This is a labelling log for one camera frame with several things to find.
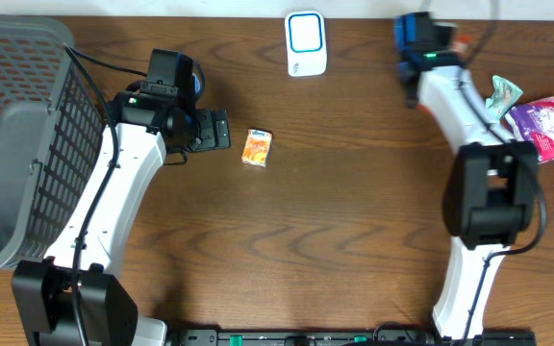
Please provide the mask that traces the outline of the orange Kleenex tissue pack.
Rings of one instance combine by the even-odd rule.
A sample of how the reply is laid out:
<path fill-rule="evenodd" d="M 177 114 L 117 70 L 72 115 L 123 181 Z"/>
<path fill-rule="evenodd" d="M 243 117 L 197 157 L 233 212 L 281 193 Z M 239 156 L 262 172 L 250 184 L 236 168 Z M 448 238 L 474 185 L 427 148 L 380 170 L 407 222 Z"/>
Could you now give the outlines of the orange Kleenex tissue pack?
<path fill-rule="evenodd" d="M 249 129 L 244 143 L 241 161 L 260 167 L 266 167 L 273 134 L 264 130 Z"/>

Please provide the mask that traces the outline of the mint green wipes pack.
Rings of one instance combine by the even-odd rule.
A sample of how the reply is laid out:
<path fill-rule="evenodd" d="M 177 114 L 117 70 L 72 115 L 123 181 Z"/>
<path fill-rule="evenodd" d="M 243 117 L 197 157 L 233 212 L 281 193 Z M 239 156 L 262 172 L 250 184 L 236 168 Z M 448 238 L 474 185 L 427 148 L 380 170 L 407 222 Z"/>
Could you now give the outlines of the mint green wipes pack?
<path fill-rule="evenodd" d="M 493 94 L 485 101 L 492 117 L 500 120 L 523 95 L 523 90 L 506 78 L 493 75 L 491 78 Z"/>

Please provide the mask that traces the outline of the purple tissue pack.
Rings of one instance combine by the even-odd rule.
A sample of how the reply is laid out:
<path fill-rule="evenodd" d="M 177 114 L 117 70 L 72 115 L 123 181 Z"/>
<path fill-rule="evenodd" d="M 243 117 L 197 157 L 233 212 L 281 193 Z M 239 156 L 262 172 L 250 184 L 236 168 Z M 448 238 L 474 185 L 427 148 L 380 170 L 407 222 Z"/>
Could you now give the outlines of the purple tissue pack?
<path fill-rule="evenodd" d="M 504 120 L 517 140 L 534 144 L 539 163 L 554 161 L 554 96 L 514 106 Z"/>

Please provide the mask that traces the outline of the red orange snack bar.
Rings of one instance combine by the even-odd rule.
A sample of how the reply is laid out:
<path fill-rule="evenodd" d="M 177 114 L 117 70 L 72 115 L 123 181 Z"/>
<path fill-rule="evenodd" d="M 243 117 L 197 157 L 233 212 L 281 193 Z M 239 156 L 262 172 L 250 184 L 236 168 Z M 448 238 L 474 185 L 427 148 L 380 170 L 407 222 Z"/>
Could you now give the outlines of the red orange snack bar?
<path fill-rule="evenodd" d="M 451 50 L 463 55 L 471 45 L 472 37 L 466 34 L 457 34 L 451 45 Z"/>

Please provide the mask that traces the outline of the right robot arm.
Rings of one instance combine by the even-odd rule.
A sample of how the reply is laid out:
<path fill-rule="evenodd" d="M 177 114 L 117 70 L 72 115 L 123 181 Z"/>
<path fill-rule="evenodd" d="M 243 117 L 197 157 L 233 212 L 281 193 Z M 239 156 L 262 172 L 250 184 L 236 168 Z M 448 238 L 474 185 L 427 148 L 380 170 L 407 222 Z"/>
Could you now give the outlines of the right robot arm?
<path fill-rule="evenodd" d="M 455 155 L 441 206 L 451 250 L 432 317 L 441 339 L 466 345 L 483 334 L 502 261 L 545 231 L 538 153 L 491 116 L 457 54 L 402 52 L 398 68 L 409 105 L 434 117 Z"/>

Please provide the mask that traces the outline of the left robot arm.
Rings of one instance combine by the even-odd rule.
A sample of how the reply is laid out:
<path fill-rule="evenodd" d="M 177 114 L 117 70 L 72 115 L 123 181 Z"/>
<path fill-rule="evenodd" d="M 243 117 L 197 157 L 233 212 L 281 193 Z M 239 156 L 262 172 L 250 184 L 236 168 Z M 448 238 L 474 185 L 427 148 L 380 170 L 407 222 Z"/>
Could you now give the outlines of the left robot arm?
<path fill-rule="evenodd" d="M 31 345 L 169 345 L 166 322 L 143 316 L 119 280 L 143 196 L 167 156 L 230 147 L 228 112 L 196 106 L 201 67 L 152 67 L 108 104 L 113 122 L 62 233 L 24 260 L 12 289 Z"/>

